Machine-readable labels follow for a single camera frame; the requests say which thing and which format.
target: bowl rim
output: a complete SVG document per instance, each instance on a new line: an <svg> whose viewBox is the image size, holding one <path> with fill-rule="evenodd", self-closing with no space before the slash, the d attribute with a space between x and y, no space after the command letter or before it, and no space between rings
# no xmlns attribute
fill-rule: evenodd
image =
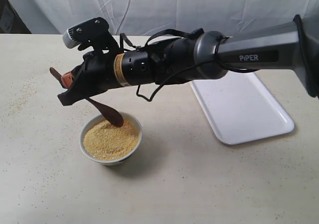
<svg viewBox="0 0 319 224"><path fill-rule="evenodd" d="M133 120L137 123L137 125L133 124L133 125L135 126L135 128L137 128L138 131L139 131L139 141L137 142L136 146L135 146L135 147L132 149L132 151L129 152L127 155L125 155L125 156L123 156L123 157L121 157L121 158L118 158L118 159L114 159L114 160L100 160L100 159L97 159L97 158L92 157L92 156L85 150L85 148L84 148L84 143L83 143L83 139L84 139L84 135L86 134L86 132L87 132L89 129L91 129L94 125L96 125L96 124L94 124L94 125L92 125L92 126L89 127L88 124L89 124L90 122L92 122L93 120L95 120L95 119L104 118L104 117L102 116L102 114L98 114L98 115L92 117L91 119L89 119L89 120L83 125L83 127L82 127L82 129L81 129L81 132L80 132L80 140L79 140L79 142L80 142L80 149L81 149L82 153L83 153L87 158L91 159L92 161L98 162L98 163L116 163L116 162L124 161L126 158L130 157L130 156L135 152L135 150L138 148L138 146L140 145L141 140L142 140L142 125L141 125L141 123L138 121L137 118L135 118L133 115L131 115L131 114L129 114L129 113L126 113L126 112L119 112L119 113L120 113L123 117L126 116L126 117L128 117L128 118L130 118L130 119L133 119Z"/></svg>

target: robotic arm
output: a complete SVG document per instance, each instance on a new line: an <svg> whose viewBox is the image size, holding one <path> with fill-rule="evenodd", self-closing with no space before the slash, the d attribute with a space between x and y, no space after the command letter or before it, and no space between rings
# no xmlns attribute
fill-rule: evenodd
<svg viewBox="0 0 319 224"><path fill-rule="evenodd" d="M164 85L192 80L220 79L227 72L247 73L260 69L294 70L311 97L319 96L319 18L292 22L268 29L226 37L202 29L185 33L173 29L151 36L144 47L134 46L121 34L120 45L108 32L103 18L94 18L66 31L68 48L93 51L83 63L60 79L67 91L58 95L63 106L127 86L138 86L137 96L152 101ZM174 37L149 44L159 36ZM123 48L126 42L133 50ZM150 98L139 93L140 85L156 83Z"/></svg>

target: white backdrop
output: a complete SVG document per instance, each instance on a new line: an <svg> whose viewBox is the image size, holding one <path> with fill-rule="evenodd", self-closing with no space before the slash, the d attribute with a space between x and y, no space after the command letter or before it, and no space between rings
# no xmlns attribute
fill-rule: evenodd
<svg viewBox="0 0 319 224"><path fill-rule="evenodd" d="M102 16L111 32L151 35L166 28L227 35L318 14L319 0L10 0L32 33L63 33Z"/></svg>

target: white bowl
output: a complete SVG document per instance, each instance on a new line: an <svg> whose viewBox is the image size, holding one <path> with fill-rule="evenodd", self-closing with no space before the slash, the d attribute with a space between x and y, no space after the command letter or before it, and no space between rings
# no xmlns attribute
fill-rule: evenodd
<svg viewBox="0 0 319 224"><path fill-rule="evenodd" d="M125 112L120 112L120 114L123 116L124 119L130 121L139 131L139 141L136 144L136 146L134 147L134 149L129 154L125 155L124 157L119 158L119 159L115 159L115 160L110 160L110 161L99 160L99 159L96 159L96 158L92 157L91 155L89 155L88 152L84 148L83 139L84 139L86 132L89 129L91 129L96 124L105 120L105 118L101 114L99 114L98 116L95 116L94 118L92 118L86 125L84 125L84 127L82 128L81 133L80 133L80 148L86 157L88 157L92 161L95 161L97 163L100 163L100 164L103 164L106 166L114 166L114 165L118 165L118 164L123 163L125 160L127 160L135 152L135 150L138 148L138 146L142 140L142 126L141 126L140 122L132 115L125 113Z"/></svg>

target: orange part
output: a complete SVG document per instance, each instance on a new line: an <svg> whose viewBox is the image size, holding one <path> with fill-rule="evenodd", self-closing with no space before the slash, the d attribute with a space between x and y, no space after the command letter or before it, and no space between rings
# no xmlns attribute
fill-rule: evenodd
<svg viewBox="0 0 319 224"><path fill-rule="evenodd" d="M73 75L71 74L71 72L65 73L61 77L61 82L62 82L63 86L67 89L72 85L73 80L74 80L74 78L73 78Z"/></svg>

